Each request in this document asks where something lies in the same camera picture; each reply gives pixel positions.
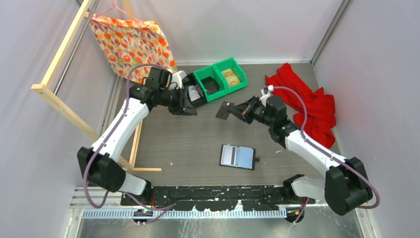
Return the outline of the dark item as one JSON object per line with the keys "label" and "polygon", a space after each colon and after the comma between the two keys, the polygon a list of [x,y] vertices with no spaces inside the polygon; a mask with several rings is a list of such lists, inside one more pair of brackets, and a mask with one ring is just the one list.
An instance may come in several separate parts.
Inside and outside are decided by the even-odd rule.
{"label": "dark item", "polygon": [[220,90],[220,87],[219,87],[218,83],[211,76],[202,79],[201,82],[204,86],[205,92],[208,95],[214,94],[214,93],[216,93]]}

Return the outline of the black leather card holder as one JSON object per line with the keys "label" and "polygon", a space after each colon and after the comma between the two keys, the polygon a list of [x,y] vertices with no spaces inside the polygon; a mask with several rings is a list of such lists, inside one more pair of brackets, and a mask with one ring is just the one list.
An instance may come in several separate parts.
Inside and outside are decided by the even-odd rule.
{"label": "black leather card holder", "polygon": [[219,165],[229,168],[254,170],[260,161],[256,149],[252,147],[222,144]]}

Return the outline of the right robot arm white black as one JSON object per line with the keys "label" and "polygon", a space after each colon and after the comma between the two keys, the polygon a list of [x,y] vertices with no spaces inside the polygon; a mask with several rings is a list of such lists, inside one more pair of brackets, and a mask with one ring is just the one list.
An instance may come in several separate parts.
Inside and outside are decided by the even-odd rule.
{"label": "right robot arm white black", "polygon": [[289,120],[286,104],[280,97],[268,96],[262,100],[253,96],[228,107],[228,111],[247,124],[257,121],[266,125],[274,142],[296,153],[322,174],[322,179],[298,174],[285,180],[282,191],[285,201],[293,204],[302,197],[323,201],[341,216],[356,208],[368,208],[366,203],[375,193],[362,161],[333,153],[311,139]]}

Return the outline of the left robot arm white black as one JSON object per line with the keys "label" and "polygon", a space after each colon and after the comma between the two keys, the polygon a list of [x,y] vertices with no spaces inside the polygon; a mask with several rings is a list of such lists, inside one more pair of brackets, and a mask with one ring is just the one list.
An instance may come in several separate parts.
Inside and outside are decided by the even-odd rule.
{"label": "left robot arm white black", "polygon": [[89,148],[81,147],[77,159],[85,182],[110,192],[128,192],[140,205],[152,198],[150,183],[127,173],[118,160],[131,134],[143,119],[157,106],[164,106],[173,115],[197,115],[183,86],[187,74],[152,67],[143,84],[129,87],[128,97],[121,110],[102,136]]}

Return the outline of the white cards in tray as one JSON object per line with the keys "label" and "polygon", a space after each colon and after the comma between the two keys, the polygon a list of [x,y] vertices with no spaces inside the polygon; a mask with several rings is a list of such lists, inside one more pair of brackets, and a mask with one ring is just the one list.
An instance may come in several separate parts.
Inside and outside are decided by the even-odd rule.
{"label": "white cards in tray", "polygon": [[196,86],[190,85],[188,87],[188,93],[189,93],[189,98],[191,102],[194,102],[201,98],[201,95],[199,91],[197,90]]}

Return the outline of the black tray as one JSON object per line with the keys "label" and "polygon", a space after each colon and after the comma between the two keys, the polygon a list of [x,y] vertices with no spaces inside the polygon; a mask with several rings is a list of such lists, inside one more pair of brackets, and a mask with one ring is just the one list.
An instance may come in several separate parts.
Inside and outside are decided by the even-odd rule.
{"label": "black tray", "polygon": [[187,90],[188,98],[195,108],[208,103],[203,87],[193,73],[188,73],[187,76],[182,79],[182,83]]}

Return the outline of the yellow packets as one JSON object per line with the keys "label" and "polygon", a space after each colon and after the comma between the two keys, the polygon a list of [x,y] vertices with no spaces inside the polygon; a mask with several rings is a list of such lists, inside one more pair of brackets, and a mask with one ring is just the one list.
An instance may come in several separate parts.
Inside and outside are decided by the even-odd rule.
{"label": "yellow packets", "polygon": [[233,87],[240,83],[239,77],[234,73],[234,71],[231,68],[223,70],[221,73],[224,79],[226,80],[228,87]]}

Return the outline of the green bin with dark item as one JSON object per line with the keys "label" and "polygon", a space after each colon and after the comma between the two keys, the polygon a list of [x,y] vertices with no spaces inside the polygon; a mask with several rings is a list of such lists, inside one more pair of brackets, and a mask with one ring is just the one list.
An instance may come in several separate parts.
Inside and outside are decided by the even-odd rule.
{"label": "green bin with dark item", "polygon": [[195,70],[193,75],[202,87],[207,102],[215,101],[228,94],[227,83],[215,66],[209,65]]}

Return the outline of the green bin with yellow packets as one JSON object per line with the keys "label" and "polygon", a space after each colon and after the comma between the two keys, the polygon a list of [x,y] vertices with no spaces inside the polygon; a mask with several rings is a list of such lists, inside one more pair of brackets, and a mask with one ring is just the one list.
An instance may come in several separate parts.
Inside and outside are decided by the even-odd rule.
{"label": "green bin with yellow packets", "polygon": [[227,85],[227,93],[231,94],[248,86],[247,76],[234,58],[228,58],[213,65],[221,74],[223,83]]}

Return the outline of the red cloth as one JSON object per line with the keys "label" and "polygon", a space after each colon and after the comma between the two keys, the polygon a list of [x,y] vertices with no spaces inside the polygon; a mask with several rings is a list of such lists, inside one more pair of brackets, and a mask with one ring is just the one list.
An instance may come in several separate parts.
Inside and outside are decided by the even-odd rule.
{"label": "red cloth", "polygon": [[292,89],[297,95],[285,89],[274,89],[273,94],[283,99],[285,104],[293,108],[296,113],[293,119],[298,126],[302,126],[305,118],[304,109],[299,101],[300,97],[307,109],[307,121],[304,131],[319,144],[330,149],[336,139],[332,128],[336,126],[335,100],[331,94],[325,94],[324,89],[313,91],[310,87],[293,71],[289,63],[277,69],[273,76],[265,76],[265,84],[272,86],[283,86]]}

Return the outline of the floral fabric bag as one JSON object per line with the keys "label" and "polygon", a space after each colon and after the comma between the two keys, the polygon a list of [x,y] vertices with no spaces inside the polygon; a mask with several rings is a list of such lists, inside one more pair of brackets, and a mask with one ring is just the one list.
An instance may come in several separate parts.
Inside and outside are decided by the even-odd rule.
{"label": "floral fabric bag", "polygon": [[177,72],[168,39],[156,21],[121,20],[94,14],[90,27],[114,73],[127,78],[140,64]]}

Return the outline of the pink hanger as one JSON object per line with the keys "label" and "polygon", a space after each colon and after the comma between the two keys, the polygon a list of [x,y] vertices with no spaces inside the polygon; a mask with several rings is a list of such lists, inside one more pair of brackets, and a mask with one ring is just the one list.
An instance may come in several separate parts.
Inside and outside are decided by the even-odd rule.
{"label": "pink hanger", "polygon": [[134,5],[131,0],[105,0],[105,3],[99,4],[99,10],[95,11],[96,15],[103,15],[120,20],[140,21],[135,16]]}

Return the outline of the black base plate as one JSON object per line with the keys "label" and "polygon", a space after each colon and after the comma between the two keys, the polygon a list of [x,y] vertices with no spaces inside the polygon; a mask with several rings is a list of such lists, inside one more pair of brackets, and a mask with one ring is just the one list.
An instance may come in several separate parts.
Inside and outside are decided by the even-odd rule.
{"label": "black base plate", "polygon": [[134,197],[148,206],[174,203],[176,211],[232,211],[238,205],[244,211],[274,211],[280,205],[304,204],[281,185],[155,186],[146,195]]}

